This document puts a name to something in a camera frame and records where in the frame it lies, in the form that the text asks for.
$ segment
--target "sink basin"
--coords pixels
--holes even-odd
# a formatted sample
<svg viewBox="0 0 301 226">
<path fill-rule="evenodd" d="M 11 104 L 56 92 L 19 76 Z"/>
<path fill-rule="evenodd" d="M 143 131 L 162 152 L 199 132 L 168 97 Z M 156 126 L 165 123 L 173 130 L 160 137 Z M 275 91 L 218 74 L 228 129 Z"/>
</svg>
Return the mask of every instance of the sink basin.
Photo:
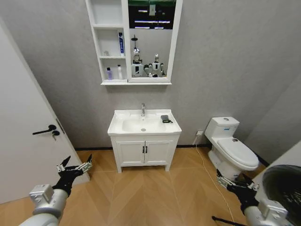
<svg viewBox="0 0 301 226">
<path fill-rule="evenodd" d="M 163 123 L 161 115 L 164 114 L 167 114 L 173 123 Z M 171 110 L 145 110 L 145 117 L 141 116 L 141 110 L 118 110 L 114 113 L 108 134 L 109 136 L 171 135 L 180 134 L 181 131 Z"/>
</svg>

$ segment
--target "door handle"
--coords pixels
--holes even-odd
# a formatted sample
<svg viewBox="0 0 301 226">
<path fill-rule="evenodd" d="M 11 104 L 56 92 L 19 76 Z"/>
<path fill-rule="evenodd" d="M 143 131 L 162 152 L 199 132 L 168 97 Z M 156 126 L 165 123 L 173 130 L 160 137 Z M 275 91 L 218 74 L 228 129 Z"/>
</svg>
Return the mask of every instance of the door handle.
<svg viewBox="0 0 301 226">
<path fill-rule="evenodd" d="M 36 135 L 36 134 L 41 134 L 41 133 L 47 133 L 47 132 L 51 132 L 53 130 L 56 130 L 56 126 L 55 125 L 49 125 L 47 130 L 35 132 L 35 133 L 32 133 L 32 134 Z"/>
</svg>

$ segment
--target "vanity cabinet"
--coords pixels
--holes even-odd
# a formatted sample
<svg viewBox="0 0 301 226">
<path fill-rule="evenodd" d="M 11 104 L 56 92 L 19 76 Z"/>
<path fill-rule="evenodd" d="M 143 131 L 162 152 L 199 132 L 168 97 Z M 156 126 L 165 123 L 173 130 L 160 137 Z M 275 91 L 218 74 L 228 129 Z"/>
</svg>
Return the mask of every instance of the vanity cabinet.
<svg viewBox="0 0 301 226">
<path fill-rule="evenodd" d="M 179 136 L 111 137 L 118 173 L 121 167 L 165 166 L 169 171 Z"/>
</svg>

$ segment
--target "white bottle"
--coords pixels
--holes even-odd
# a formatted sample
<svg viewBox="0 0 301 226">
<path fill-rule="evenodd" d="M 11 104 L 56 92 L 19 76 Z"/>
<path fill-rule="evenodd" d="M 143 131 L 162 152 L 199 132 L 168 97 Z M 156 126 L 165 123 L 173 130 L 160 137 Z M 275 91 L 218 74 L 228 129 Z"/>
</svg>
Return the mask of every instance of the white bottle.
<svg viewBox="0 0 301 226">
<path fill-rule="evenodd" d="M 121 65 L 118 65 L 118 75 L 119 75 L 119 79 L 122 80 L 122 71 L 121 71 Z"/>
</svg>

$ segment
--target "door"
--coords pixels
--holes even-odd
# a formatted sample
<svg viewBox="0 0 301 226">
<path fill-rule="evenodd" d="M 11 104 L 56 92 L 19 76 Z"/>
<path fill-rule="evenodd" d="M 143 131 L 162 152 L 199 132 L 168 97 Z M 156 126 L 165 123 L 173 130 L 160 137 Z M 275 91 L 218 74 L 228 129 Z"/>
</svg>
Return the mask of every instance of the door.
<svg viewBox="0 0 301 226">
<path fill-rule="evenodd" d="M 68 137 L 60 128 L 41 88 L 19 48 L 0 18 L 0 203 L 28 196 L 35 185 L 54 185 L 56 165 L 71 156 L 81 164 Z M 33 135 L 55 125 L 51 132 Z M 88 181 L 83 175 L 77 183 Z"/>
<path fill-rule="evenodd" d="M 116 142 L 121 166 L 144 164 L 144 141 Z"/>
<path fill-rule="evenodd" d="M 167 157 L 173 141 L 145 141 L 145 164 L 168 164 Z"/>
</svg>

